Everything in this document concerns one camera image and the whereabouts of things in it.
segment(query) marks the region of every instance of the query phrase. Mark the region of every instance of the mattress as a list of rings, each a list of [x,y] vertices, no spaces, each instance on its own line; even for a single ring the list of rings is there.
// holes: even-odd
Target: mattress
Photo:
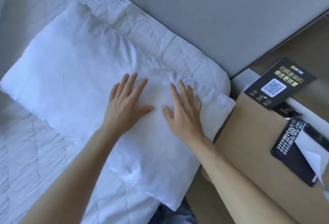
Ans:
[[[7,0],[0,21],[0,76],[73,0]],[[166,66],[229,93],[227,74],[129,0],[77,0]],[[0,222],[17,223],[80,149],[0,93]],[[159,201],[104,169],[83,223],[147,223]]]

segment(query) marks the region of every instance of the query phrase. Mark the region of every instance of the headboard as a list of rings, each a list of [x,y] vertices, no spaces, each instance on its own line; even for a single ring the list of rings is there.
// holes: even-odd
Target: headboard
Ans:
[[[230,77],[329,9],[329,0],[131,0]]]

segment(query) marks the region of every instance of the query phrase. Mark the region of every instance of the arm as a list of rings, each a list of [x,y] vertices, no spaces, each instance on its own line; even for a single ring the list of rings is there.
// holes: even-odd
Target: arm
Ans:
[[[134,90],[137,73],[126,74],[110,94],[104,121],[80,154],[32,206],[20,224],[80,223],[100,172],[119,137],[130,130],[152,106],[137,109],[146,86],[144,79]]]
[[[175,116],[164,106],[163,114],[175,135],[199,158],[236,224],[296,224],[296,222],[215,148],[202,130],[201,101],[192,88],[179,82],[181,95],[171,84]]]

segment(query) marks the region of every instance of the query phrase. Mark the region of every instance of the person's left hand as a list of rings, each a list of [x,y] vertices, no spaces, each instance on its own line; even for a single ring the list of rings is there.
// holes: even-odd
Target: person's left hand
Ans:
[[[104,121],[100,128],[103,133],[119,138],[130,130],[141,117],[154,110],[151,105],[137,108],[138,98],[148,81],[147,78],[144,79],[133,90],[137,75],[137,73],[134,73],[129,78],[129,74],[125,74],[121,82],[114,85],[109,96]]]

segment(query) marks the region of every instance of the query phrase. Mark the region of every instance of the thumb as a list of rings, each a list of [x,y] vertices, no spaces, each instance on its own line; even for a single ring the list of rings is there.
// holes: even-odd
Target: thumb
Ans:
[[[171,112],[171,109],[167,105],[162,106],[162,111],[165,119],[167,120],[167,123],[169,124],[173,119],[174,115]]]
[[[143,106],[138,110],[138,119],[142,118],[143,116],[147,115],[148,113],[152,112],[154,107],[151,105]]]

